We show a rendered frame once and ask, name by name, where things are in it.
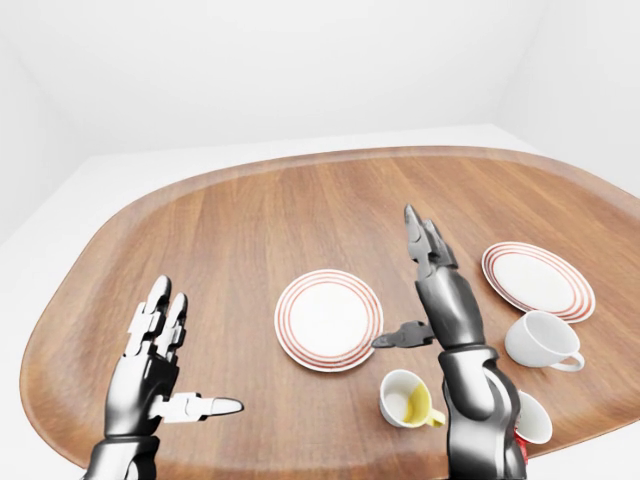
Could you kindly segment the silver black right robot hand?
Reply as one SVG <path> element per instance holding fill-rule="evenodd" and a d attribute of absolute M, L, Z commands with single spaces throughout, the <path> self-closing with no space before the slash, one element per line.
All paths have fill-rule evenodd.
<path fill-rule="evenodd" d="M 377 337 L 372 346 L 416 348 L 438 341 L 445 350 L 486 343 L 483 320 L 469 282 L 458 272 L 451 247 L 432 220 L 423 220 L 415 208 L 404 209 L 408 252 L 417 264 L 416 291 L 425 321 L 403 323 L 392 333 Z"/>

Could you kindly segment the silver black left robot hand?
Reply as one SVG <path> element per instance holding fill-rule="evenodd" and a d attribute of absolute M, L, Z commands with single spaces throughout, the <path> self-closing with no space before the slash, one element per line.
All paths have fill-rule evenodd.
<path fill-rule="evenodd" d="M 156 279 L 147 299 L 136 308 L 107 393 L 106 436 L 151 436 L 161 422 L 204 421 L 244 410 L 237 399 L 174 391 L 187 309 L 187 296 L 172 296 L 171 280 L 165 275 Z"/>

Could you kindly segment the white plate with red rings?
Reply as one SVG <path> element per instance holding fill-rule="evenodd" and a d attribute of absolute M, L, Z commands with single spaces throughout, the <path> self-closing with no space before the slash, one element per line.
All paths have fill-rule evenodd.
<path fill-rule="evenodd" d="M 382 305 L 363 280 L 335 269 L 293 280 L 275 307 L 274 329 L 285 353 L 310 370 L 338 373 L 364 363 L 382 334 Z"/>
<path fill-rule="evenodd" d="M 567 323 L 588 319 L 595 311 L 595 293 L 568 261 L 541 247 L 515 241 L 499 242 L 482 255 L 483 274 L 512 306 L 545 311 Z"/>

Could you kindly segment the yellow mug with white inside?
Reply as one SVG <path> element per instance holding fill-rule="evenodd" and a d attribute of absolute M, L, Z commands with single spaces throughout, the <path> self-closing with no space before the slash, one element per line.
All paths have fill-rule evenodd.
<path fill-rule="evenodd" d="M 415 373 L 396 369 L 380 385 L 379 409 L 383 418 L 397 428 L 443 427 L 446 415 L 433 407 L 424 381 Z"/>

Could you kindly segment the red mug with white inside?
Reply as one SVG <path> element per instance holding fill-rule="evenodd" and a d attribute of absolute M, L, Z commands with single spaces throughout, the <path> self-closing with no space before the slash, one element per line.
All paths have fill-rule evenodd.
<path fill-rule="evenodd" d="M 551 418 L 533 396 L 522 390 L 518 391 L 520 399 L 520 414 L 515 426 L 515 439 L 528 463 L 526 446 L 528 444 L 541 445 L 547 443 L 553 434 Z"/>

